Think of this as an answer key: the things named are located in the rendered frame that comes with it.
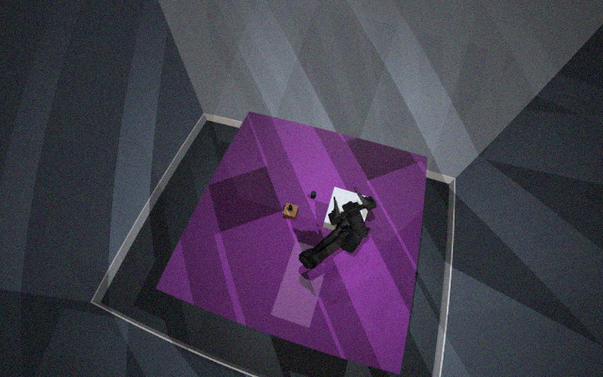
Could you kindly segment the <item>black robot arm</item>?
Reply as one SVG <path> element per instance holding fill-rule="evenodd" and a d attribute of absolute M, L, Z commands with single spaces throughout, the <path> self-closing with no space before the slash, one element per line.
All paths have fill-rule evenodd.
<path fill-rule="evenodd" d="M 342 205 L 342 209 L 344 210 L 342 212 L 357 206 L 359 206 L 358 202 L 353 203 L 349 201 L 347 204 Z M 325 239 L 321 240 L 314 248 L 309 248 L 300 253 L 298 260 L 303 266 L 307 269 L 315 269 L 317 265 L 321 264 L 325 258 L 329 257 L 339 248 L 352 254 L 362 239 L 371 231 L 371 227 L 367 227 L 365 224 L 360 229 L 352 229 L 347 217 L 342 218 L 341 221 L 341 223 L 337 224 L 336 229 Z"/>

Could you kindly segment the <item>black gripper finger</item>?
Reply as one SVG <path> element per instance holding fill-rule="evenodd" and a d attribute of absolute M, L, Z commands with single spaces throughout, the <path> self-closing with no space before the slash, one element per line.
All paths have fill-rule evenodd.
<path fill-rule="evenodd" d="M 333 218 L 338 218 L 341 216 L 340 211 L 338 209 L 338 204 L 337 204 L 337 200 L 334 197 L 334 210 L 331 212 L 333 215 Z"/>
<path fill-rule="evenodd" d="M 366 206 L 368 204 L 371 203 L 371 201 L 367 198 L 367 196 L 363 197 L 356 189 L 355 189 L 356 194 L 358 195 L 361 203 Z"/>

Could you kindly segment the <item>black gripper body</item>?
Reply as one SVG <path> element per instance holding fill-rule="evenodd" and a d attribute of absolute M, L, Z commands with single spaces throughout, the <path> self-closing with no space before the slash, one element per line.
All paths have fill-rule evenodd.
<path fill-rule="evenodd" d="M 352 229 L 362 228 L 364 226 L 365 222 L 362 218 L 360 210 L 367 209 L 367 211 L 370 211 L 377 207 L 377 204 L 376 204 L 375 200 L 372 198 L 372 196 L 369 196 L 368 199 L 371 201 L 370 204 L 368 204 L 366 206 L 361 204 L 357 207 L 354 207 L 353 209 L 350 209 L 348 211 L 341 213 L 341 216 L 338 218 L 333 218 L 332 213 L 329 213 L 328 217 L 330 219 L 331 224 L 337 225 L 342 222 L 341 221 L 342 218 L 347 217 L 349 220 L 349 225 Z"/>

